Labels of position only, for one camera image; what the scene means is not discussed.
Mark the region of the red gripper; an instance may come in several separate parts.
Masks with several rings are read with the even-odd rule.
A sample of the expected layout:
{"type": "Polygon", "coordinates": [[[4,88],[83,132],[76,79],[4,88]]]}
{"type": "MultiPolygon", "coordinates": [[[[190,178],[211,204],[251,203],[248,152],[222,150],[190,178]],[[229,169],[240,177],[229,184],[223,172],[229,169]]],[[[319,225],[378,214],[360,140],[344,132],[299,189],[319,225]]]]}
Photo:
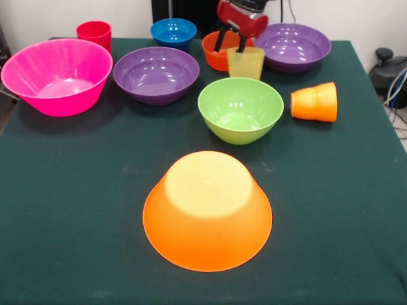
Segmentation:
{"type": "Polygon", "coordinates": [[[240,34],[236,52],[243,53],[247,37],[259,37],[268,26],[268,16],[264,13],[266,4],[263,0],[219,1],[217,16],[225,25],[219,30],[214,51],[220,51],[229,26],[240,34]]]}

